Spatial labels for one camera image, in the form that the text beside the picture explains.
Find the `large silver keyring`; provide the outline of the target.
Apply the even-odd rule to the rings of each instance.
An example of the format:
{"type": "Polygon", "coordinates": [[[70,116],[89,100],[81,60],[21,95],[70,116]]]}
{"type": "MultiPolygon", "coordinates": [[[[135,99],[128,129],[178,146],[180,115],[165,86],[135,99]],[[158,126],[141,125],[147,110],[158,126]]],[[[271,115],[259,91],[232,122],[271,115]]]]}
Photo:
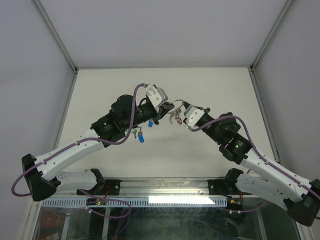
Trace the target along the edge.
{"type": "Polygon", "coordinates": [[[182,99],[176,99],[169,103],[169,106],[173,109],[175,108],[182,108],[184,106],[185,101],[182,99]]]}

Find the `silver keys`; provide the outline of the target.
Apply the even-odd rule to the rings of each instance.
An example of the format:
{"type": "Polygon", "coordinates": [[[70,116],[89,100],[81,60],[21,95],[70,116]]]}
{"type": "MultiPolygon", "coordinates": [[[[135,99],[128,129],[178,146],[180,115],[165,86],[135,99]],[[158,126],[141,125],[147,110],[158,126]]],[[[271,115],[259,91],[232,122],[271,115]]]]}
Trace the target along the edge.
{"type": "Polygon", "coordinates": [[[172,119],[178,120],[180,118],[181,112],[182,112],[182,110],[180,107],[174,109],[173,111],[168,113],[169,119],[170,120],[172,120],[172,119]]]}

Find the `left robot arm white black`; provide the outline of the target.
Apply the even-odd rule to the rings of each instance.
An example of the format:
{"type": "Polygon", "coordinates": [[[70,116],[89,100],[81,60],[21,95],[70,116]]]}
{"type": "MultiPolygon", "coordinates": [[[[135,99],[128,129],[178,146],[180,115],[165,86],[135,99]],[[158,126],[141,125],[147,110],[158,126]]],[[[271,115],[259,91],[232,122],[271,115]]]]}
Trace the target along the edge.
{"type": "Polygon", "coordinates": [[[119,145],[130,130],[145,122],[159,123],[174,104],[166,99],[153,100],[146,96],[137,104],[134,96],[122,95],[111,105],[108,114],[99,118],[79,137],[51,152],[22,157],[23,177],[35,202],[43,201],[57,192],[85,190],[100,194],[105,188],[105,179],[97,168],[83,172],[66,172],[65,169],[82,158],[119,145]]]}

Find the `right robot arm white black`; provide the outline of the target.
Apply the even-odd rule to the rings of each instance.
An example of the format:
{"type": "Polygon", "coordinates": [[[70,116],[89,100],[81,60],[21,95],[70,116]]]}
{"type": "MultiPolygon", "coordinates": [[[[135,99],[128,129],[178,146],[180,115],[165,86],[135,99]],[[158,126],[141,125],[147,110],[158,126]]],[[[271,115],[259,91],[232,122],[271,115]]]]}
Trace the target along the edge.
{"type": "Polygon", "coordinates": [[[262,154],[249,134],[239,134],[241,128],[248,133],[244,121],[231,112],[212,118],[209,109],[184,102],[184,123],[192,132],[202,131],[219,146],[222,156],[230,162],[258,174],[253,179],[239,169],[231,169],[225,176],[226,192],[237,191],[256,195],[287,212],[296,222],[312,226],[320,211],[320,181],[302,177],[262,154]]]}

